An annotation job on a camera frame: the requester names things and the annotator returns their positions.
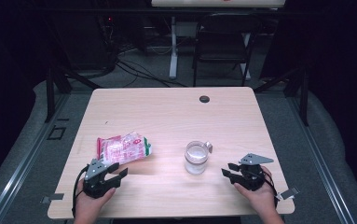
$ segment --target human hand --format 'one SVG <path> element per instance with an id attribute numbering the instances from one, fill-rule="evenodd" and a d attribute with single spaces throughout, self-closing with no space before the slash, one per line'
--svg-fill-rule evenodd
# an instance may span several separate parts
<path id="1" fill-rule="evenodd" d="M 265 173 L 271 176 L 271 172 L 268 168 L 264 166 L 261 167 Z M 265 178 L 268 182 L 271 182 L 268 175 L 265 175 Z M 250 201 L 251 207 L 256 211 L 264 223 L 283 223 L 275 208 L 274 191 L 269 184 L 264 183 L 263 186 L 256 191 L 248 190 L 238 183 L 235 183 L 234 187 L 241 195 Z"/>
<path id="2" fill-rule="evenodd" d="M 114 195 L 116 189 L 109 189 L 104 196 L 98 199 L 91 198 L 83 192 L 83 179 L 77 185 L 79 195 L 76 197 L 76 219 L 75 224 L 94 223 L 99 215 L 103 205 L 105 205 Z"/>

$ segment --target snack bag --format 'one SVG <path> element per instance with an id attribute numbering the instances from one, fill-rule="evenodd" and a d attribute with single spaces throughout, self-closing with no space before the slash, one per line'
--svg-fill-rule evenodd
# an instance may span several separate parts
<path id="1" fill-rule="evenodd" d="M 152 153 L 148 140 L 136 132 L 125 136 L 115 136 L 108 139 L 97 139 L 97 155 L 105 165 L 115 162 L 125 164 L 149 156 Z"/>

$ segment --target white desk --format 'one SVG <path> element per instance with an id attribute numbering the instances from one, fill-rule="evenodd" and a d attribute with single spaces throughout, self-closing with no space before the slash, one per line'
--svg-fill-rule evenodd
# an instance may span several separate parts
<path id="1" fill-rule="evenodd" d="M 204 104 L 200 96 L 211 101 Z M 288 189 L 254 92 L 250 88 L 98 89 L 92 94 L 62 172 L 48 216 L 72 218 L 72 195 L 79 171 L 95 158 L 97 137 L 135 131 L 147 137 L 152 154 L 129 167 L 100 217 L 224 217 L 254 214 L 248 201 L 222 176 L 221 168 L 247 153 L 274 160 L 265 164 L 276 190 Z M 184 167 L 185 147 L 210 141 L 213 154 L 201 175 Z M 291 199 L 279 203 L 281 214 L 294 212 Z"/>
<path id="2" fill-rule="evenodd" d="M 152 0 L 153 7 L 283 7 L 285 0 Z M 178 54 L 176 48 L 176 23 L 172 17 L 172 60 L 170 63 L 170 78 L 176 78 Z M 246 64 L 241 64 L 243 72 Z"/>

